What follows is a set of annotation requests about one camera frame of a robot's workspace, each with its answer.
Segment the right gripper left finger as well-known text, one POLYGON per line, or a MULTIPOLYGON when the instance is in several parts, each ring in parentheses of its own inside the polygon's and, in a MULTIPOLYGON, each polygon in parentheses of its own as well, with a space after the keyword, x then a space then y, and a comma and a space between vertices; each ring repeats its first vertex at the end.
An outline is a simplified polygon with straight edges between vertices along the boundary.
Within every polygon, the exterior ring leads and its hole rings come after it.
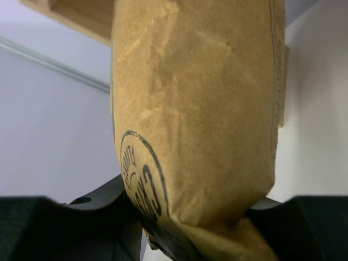
POLYGON ((69 204, 1 198, 1 260, 139 260, 141 238, 120 176, 69 204))

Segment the large yellow kettle chips bag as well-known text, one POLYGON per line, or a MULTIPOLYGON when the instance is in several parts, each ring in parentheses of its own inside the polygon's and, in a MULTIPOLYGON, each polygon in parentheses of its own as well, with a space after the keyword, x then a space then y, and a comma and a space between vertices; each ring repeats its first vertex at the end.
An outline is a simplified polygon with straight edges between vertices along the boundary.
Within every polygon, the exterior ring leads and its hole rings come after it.
POLYGON ((117 1, 125 191, 174 260, 276 260, 245 212, 275 182, 283 1, 117 1))

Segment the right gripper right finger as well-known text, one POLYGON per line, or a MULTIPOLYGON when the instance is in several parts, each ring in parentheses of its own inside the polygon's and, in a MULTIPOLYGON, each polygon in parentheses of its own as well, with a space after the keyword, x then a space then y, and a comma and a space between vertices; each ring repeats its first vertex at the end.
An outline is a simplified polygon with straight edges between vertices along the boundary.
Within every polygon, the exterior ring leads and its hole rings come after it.
POLYGON ((347 260, 346 196, 296 196, 246 215, 279 260, 347 260))

